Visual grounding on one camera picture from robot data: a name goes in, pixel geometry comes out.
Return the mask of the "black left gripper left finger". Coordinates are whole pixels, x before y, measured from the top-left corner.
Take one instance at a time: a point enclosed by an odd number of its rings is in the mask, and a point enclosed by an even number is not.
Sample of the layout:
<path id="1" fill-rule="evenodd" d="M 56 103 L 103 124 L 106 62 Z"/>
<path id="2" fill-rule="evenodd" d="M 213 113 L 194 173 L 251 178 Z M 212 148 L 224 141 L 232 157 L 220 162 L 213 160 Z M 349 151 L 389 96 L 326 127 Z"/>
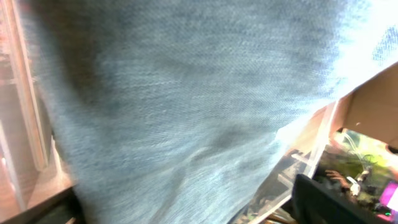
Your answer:
<path id="1" fill-rule="evenodd" d="M 84 214 L 73 189 L 50 197 L 44 202 L 6 220 L 2 224 L 84 224 Z"/>

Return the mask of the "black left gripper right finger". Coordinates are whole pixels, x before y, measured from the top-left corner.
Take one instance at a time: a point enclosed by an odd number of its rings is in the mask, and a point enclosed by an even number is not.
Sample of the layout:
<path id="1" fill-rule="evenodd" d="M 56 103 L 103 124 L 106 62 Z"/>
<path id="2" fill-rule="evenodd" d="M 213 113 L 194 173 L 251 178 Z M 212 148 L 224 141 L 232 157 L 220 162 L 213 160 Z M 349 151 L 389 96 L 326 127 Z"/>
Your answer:
<path id="1" fill-rule="evenodd" d="M 386 224 L 303 174 L 295 178 L 291 201 L 299 224 Z"/>

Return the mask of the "blue denim jeans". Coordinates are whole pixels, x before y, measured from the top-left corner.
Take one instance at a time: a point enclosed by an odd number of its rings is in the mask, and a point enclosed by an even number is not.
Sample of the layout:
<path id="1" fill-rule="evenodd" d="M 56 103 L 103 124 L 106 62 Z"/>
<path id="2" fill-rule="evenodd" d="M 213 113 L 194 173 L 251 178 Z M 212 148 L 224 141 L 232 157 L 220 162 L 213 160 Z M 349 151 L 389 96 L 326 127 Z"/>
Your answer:
<path id="1" fill-rule="evenodd" d="M 304 119 L 397 60 L 396 1 L 29 1 L 88 223 L 227 223 Z"/>

